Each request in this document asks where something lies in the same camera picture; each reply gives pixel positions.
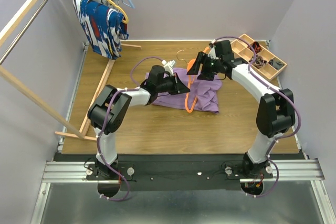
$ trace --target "screw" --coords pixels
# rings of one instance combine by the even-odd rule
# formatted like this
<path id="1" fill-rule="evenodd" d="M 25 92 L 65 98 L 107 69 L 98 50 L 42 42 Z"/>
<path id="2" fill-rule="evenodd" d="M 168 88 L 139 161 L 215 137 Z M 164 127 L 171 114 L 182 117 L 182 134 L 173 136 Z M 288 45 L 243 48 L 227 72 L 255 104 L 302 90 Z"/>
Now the screw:
<path id="1" fill-rule="evenodd" d="M 127 169 L 127 174 L 130 175 L 130 176 L 132 176 L 134 174 L 133 167 L 130 167 L 130 168 Z"/>
<path id="2" fill-rule="evenodd" d="M 86 175 L 90 176 L 90 175 L 92 175 L 92 173 L 93 173 L 93 171 L 91 171 L 89 169 L 86 170 Z"/>
<path id="3" fill-rule="evenodd" d="M 270 166 L 267 166 L 265 170 L 266 170 L 266 172 L 269 173 L 269 174 L 272 174 L 272 173 L 273 173 L 273 169 L 272 169 L 272 167 L 270 167 Z"/>
<path id="4" fill-rule="evenodd" d="M 229 167 L 229 166 L 227 166 L 227 167 L 225 168 L 225 173 L 226 173 L 227 175 L 232 174 L 232 168 Z"/>

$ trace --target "white wall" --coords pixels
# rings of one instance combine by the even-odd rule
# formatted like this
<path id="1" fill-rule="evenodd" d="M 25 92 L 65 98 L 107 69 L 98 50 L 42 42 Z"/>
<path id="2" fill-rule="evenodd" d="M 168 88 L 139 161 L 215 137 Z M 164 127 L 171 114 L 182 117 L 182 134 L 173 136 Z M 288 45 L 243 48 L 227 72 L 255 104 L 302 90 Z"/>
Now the white wall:
<path id="1" fill-rule="evenodd" d="M 130 39 L 269 39 L 293 0 L 133 0 Z"/>
<path id="2" fill-rule="evenodd" d="M 0 0 L 0 30 L 24 1 Z M 63 116 L 85 40 L 79 25 L 70 21 L 75 12 L 68 1 L 50 0 L 3 64 Z M 27 20 L 0 48 L 0 56 Z M 0 87 L 0 223 L 30 223 L 45 162 L 56 151 L 54 131 L 61 125 L 2 78 Z"/>
<path id="3" fill-rule="evenodd" d="M 298 133 L 310 158 L 318 158 L 336 209 L 336 7 L 335 0 L 294 0 L 272 41 L 288 63 L 280 76 L 302 114 Z"/>

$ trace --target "wooden rod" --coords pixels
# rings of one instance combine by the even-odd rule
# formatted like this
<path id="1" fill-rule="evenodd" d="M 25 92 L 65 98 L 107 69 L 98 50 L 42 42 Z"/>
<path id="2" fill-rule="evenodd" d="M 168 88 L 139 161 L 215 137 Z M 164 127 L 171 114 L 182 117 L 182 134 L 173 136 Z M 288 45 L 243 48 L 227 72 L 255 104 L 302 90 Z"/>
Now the wooden rod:
<path id="1" fill-rule="evenodd" d="M 55 131 L 56 135 L 59 136 L 66 136 L 66 137 L 70 137 L 70 138 L 77 138 L 77 139 L 82 139 L 82 140 L 88 140 L 88 141 L 94 141 L 96 142 L 97 139 L 95 137 L 92 136 L 85 136 L 85 137 L 78 137 L 75 134 L 70 134 L 70 133 L 66 133 L 66 132 L 60 132 L 60 131 Z"/>
<path id="2" fill-rule="evenodd" d="M 26 16 L 37 0 L 27 0 L 0 32 L 0 46 L 11 35 L 17 25 Z"/>
<path id="3" fill-rule="evenodd" d="M 139 48 L 139 49 L 141 50 L 141 46 L 138 46 L 138 45 L 123 44 L 123 43 L 121 43 L 121 45 L 122 45 L 123 47 L 135 47 L 135 48 Z"/>
<path id="4" fill-rule="evenodd" d="M 109 76 L 110 76 L 110 73 L 111 73 L 111 70 L 112 70 L 112 67 L 114 65 L 114 60 L 109 60 L 106 67 L 105 67 L 105 70 L 104 70 L 104 73 L 103 75 L 101 76 L 101 79 L 100 79 L 100 82 L 97 86 L 97 89 L 92 97 L 92 101 L 90 103 L 90 107 L 92 106 L 92 104 L 94 103 L 94 101 L 96 100 L 96 98 L 98 97 L 99 93 L 102 91 L 102 89 L 105 87 L 106 83 L 107 83 L 107 80 L 109 79 Z M 85 117 L 84 117 L 84 120 L 82 122 L 82 125 L 80 127 L 80 132 L 83 134 L 83 135 L 86 135 L 88 133 L 88 130 L 89 130 L 89 127 L 90 127 L 90 120 L 88 119 L 88 112 L 85 114 Z"/>
<path id="5" fill-rule="evenodd" d="M 12 75 L 9 71 L 7 71 L 3 66 L 0 65 L 0 76 L 2 76 L 7 82 L 9 82 L 14 88 L 28 97 L 31 101 L 33 101 L 36 105 L 38 105 L 41 109 L 55 118 L 58 122 L 60 122 L 63 126 L 74 132 L 79 137 L 85 137 L 82 133 L 79 132 L 72 124 L 70 124 L 67 120 L 65 120 L 56 110 L 54 110 L 51 106 L 49 106 L 45 101 L 43 101 L 37 94 L 32 92 L 27 86 L 25 86 L 22 82 L 20 82 L 14 75 Z"/>

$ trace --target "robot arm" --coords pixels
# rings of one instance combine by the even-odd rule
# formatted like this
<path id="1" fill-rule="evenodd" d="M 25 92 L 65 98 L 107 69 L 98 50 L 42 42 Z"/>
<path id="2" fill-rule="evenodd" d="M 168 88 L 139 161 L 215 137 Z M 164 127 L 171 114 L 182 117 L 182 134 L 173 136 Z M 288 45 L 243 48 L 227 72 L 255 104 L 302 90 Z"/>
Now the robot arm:
<path id="1" fill-rule="evenodd" d="M 136 105 L 149 105 L 158 97 L 158 93 L 168 92 L 171 95 L 190 92 L 173 72 L 175 61 L 163 61 L 164 66 L 153 66 L 149 76 L 141 85 L 128 91 L 127 89 L 117 89 L 107 85 L 98 95 L 97 99 L 88 111 L 88 118 L 94 127 L 96 135 L 101 131 L 106 113 L 107 104 L 110 103 L 113 95 L 117 93 L 113 102 L 113 107 L 107 117 L 107 124 L 104 133 L 100 136 L 99 146 L 104 154 L 106 162 L 111 165 L 117 159 L 115 149 L 116 131 L 120 127 L 127 109 Z M 104 164 L 100 154 L 96 156 L 97 160 Z"/>
<path id="2" fill-rule="evenodd" d="M 270 90 L 272 87 L 293 101 L 293 93 L 289 89 L 280 90 L 264 80 L 267 86 L 259 82 L 249 71 L 248 63 L 234 58 L 230 41 L 224 40 L 210 44 L 208 54 L 199 52 L 194 65 L 187 74 L 198 74 L 202 64 L 201 80 L 212 81 L 217 73 L 226 74 L 231 80 L 241 84 L 259 103 L 257 113 L 258 134 L 253 146 L 244 155 L 243 170 L 245 175 L 259 172 L 267 163 L 268 154 L 272 150 L 277 137 L 284 134 L 295 123 L 293 107 L 279 94 Z"/>

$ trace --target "purple shirt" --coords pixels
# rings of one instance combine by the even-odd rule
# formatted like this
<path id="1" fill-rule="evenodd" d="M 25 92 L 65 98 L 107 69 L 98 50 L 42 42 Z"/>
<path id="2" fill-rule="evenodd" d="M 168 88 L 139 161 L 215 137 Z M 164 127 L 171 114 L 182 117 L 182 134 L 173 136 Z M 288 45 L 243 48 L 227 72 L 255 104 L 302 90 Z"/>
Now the purple shirt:
<path id="1" fill-rule="evenodd" d="M 188 85 L 188 76 L 187 70 L 185 68 L 174 68 L 174 72 L 177 73 L 180 80 L 187 86 Z M 218 107 L 218 98 L 217 98 L 217 90 L 222 86 L 222 81 L 213 80 L 213 81 L 204 81 L 204 80 L 195 80 L 193 84 L 191 84 L 189 99 L 188 99 L 188 107 L 191 108 L 195 97 L 197 96 L 197 103 L 195 106 L 196 110 L 200 111 L 211 111 L 214 113 L 219 112 Z M 158 97 L 152 104 L 160 105 L 165 107 L 171 107 L 175 109 L 185 110 L 184 100 L 186 94 L 177 94 L 177 95 L 165 95 L 162 97 Z"/>

